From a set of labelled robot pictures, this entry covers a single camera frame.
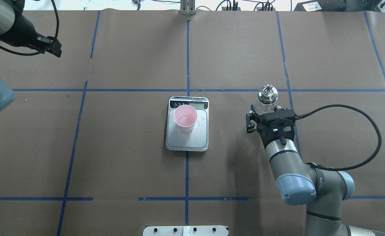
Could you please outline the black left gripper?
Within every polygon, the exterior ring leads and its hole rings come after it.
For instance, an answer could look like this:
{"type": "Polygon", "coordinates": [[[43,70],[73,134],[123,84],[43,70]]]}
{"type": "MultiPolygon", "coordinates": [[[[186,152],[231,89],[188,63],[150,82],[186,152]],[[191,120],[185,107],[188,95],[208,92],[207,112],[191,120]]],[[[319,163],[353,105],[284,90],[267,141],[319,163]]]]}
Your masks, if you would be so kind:
{"type": "Polygon", "coordinates": [[[53,36],[43,36],[38,33],[36,38],[32,40],[32,47],[38,52],[48,52],[58,58],[62,55],[62,44],[53,36]]]}

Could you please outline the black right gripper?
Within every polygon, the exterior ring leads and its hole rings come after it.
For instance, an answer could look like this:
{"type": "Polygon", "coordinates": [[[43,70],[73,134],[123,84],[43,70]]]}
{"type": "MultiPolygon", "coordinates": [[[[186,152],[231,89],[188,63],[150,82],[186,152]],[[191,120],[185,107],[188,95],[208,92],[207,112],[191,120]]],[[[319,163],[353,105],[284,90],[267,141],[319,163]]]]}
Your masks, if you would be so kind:
{"type": "Polygon", "coordinates": [[[274,112],[258,115],[251,105],[251,111],[246,114],[246,132],[258,132],[264,146],[276,140],[285,145],[286,140],[295,139],[296,116],[294,110],[287,108],[278,108],[274,112]]]}

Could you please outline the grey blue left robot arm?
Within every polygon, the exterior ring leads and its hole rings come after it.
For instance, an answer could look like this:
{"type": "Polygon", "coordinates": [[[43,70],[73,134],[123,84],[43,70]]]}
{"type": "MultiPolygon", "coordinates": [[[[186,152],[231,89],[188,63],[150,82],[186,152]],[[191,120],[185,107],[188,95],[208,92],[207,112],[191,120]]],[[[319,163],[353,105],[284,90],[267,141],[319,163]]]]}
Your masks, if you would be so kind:
{"type": "MultiPolygon", "coordinates": [[[[56,28],[54,36],[43,36],[35,30],[32,21],[23,15],[24,0],[0,0],[0,42],[12,47],[25,47],[33,53],[22,53],[0,45],[0,50],[18,56],[36,56],[50,53],[58,58],[62,55],[62,44],[58,40],[59,15],[56,3],[51,1],[56,28]]],[[[0,77],[0,112],[15,99],[15,92],[0,77]]]]}

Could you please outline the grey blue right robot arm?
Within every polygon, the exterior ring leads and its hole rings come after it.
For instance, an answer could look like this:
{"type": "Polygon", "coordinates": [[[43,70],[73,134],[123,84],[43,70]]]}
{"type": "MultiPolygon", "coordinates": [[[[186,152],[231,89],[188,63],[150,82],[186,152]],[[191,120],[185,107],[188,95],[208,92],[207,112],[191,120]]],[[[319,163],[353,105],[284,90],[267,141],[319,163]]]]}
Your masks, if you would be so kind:
{"type": "Polygon", "coordinates": [[[259,133],[281,199],[288,205],[306,206],[306,236],[385,236],[382,231],[343,224],[341,219],[343,202],[355,191],[354,180],[347,170],[369,163],[382,145],[381,133],[368,114],[352,106],[337,104],[302,115],[296,115],[292,109],[275,106],[260,115],[251,105],[246,114],[246,131],[259,133]],[[313,162],[303,163],[293,141],[295,122],[334,106],[352,109],[369,120],[378,138],[375,151],[362,163],[350,167],[332,168],[313,162]]]}

